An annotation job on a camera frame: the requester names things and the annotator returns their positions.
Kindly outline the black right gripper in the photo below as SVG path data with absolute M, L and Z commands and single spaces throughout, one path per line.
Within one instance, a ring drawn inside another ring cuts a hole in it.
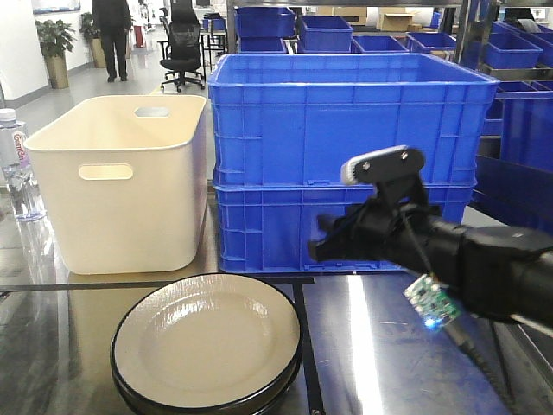
M 317 262 L 328 260 L 385 260 L 406 268 L 432 266 L 429 236 L 432 221 L 441 217 L 437 205 L 403 203 L 391 211 L 380 202 L 354 205 L 346 215 L 317 216 L 325 233 L 308 241 L 308 254 Z

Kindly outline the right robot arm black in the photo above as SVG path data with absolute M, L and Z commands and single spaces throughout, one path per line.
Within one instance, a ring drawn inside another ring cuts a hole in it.
M 444 220 L 436 207 L 369 200 L 346 215 L 318 218 L 326 234 L 308 243 L 310 257 L 382 260 L 432 275 L 464 308 L 512 322 L 552 325 L 552 238 L 527 227 L 469 227 Z

